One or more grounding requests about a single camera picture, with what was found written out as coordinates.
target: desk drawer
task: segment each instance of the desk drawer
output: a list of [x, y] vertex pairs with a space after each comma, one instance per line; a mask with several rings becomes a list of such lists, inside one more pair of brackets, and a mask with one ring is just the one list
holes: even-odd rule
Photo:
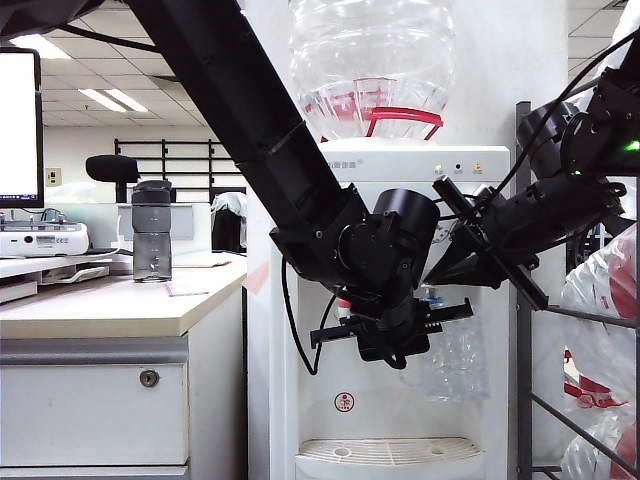
[[2, 366], [0, 382], [1, 466], [186, 463], [185, 364]]

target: ceiling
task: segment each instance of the ceiling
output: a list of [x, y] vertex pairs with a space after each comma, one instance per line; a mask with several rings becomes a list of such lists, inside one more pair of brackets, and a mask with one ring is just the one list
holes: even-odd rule
[[[116, 1], [72, 25], [118, 38], [152, 43], [131, 11]], [[72, 59], [42, 60], [43, 121], [47, 126], [206, 126], [178, 83], [154, 83], [153, 75], [173, 75], [157, 53], [135, 50], [54, 30], [45, 37]], [[113, 112], [81, 94], [79, 88], [117, 88], [149, 109]]]
[[[607, 8], [612, 0], [569, 0], [569, 81], [611, 44], [622, 9]], [[585, 77], [585, 82], [592, 75]]]

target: desk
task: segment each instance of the desk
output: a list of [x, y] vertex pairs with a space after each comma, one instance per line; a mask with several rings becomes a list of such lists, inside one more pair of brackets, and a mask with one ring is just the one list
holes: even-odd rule
[[228, 480], [246, 465], [245, 259], [0, 306], [0, 478]]

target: indicator light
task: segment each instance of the indicator light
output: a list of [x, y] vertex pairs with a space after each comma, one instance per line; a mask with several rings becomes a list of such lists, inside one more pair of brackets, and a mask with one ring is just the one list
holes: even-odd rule
[[626, 147], [624, 147], [626, 152], [638, 152], [640, 151], [640, 140], [634, 140], [629, 143]]

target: plastic water jug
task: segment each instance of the plastic water jug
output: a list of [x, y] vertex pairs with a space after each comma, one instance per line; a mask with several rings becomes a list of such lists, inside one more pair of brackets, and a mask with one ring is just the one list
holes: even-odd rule
[[453, 82], [454, 0], [291, 0], [300, 107], [328, 140], [431, 138]]

